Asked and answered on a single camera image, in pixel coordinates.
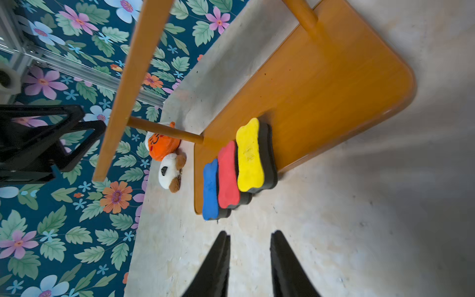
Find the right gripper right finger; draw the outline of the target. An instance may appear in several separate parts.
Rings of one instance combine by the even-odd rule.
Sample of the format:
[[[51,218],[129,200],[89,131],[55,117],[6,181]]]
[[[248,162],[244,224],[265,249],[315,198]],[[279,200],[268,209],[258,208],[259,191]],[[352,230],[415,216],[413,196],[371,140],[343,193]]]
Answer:
[[[275,297],[320,297],[280,230],[272,233],[270,257]]]

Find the yellow eraser bottom shelf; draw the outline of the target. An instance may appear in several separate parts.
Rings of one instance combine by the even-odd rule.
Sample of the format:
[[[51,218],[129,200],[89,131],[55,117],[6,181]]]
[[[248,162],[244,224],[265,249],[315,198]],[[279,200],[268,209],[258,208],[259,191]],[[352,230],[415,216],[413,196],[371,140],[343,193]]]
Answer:
[[[270,125],[252,118],[237,130],[236,144],[239,190],[257,194],[273,189],[278,183],[278,175]]]

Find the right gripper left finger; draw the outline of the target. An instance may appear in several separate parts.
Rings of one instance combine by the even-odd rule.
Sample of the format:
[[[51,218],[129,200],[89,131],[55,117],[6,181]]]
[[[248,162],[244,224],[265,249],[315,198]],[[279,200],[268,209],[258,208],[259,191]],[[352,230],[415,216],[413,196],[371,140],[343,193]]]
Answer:
[[[227,297],[231,236],[221,231],[183,297]]]

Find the red eraser bottom shelf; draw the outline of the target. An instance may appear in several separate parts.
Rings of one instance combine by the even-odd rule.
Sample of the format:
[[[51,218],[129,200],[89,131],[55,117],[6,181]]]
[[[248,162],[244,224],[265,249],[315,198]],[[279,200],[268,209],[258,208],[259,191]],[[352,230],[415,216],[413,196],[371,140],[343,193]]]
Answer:
[[[235,141],[230,141],[218,154],[218,203],[222,209],[235,209],[252,200],[251,193],[238,188],[238,156]]]

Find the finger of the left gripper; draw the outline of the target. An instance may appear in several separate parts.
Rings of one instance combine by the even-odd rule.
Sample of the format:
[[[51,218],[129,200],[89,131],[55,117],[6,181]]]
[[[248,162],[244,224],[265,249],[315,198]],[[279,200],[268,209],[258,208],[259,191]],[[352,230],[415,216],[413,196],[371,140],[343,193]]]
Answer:
[[[56,124],[29,127],[18,118],[61,116]],[[1,105],[1,169],[25,170],[34,165],[50,167],[53,149],[64,134],[85,116],[79,105]]]
[[[70,172],[81,161],[82,157],[88,152],[89,148],[99,140],[105,133],[106,124],[101,121],[80,121],[76,124],[71,132],[88,131],[93,132],[84,140],[80,146],[70,152],[60,142],[53,149],[51,156],[53,157],[53,164],[50,167],[34,165],[25,170],[2,170],[1,169],[1,183],[2,184],[45,184],[55,179],[53,173],[53,166],[57,166],[61,172]]]

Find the blue eraser bottom shelf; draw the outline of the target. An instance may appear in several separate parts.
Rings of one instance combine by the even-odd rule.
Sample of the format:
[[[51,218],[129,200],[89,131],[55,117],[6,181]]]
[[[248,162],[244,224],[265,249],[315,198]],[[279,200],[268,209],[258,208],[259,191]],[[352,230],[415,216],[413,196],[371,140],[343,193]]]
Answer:
[[[218,203],[219,184],[218,184],[218,160],[205,165],[203,170],[204,189],[203,189],[203,208],[202,216],[204,220],[219,220],[228,218],[231,215],[231,209],[222,209]]]

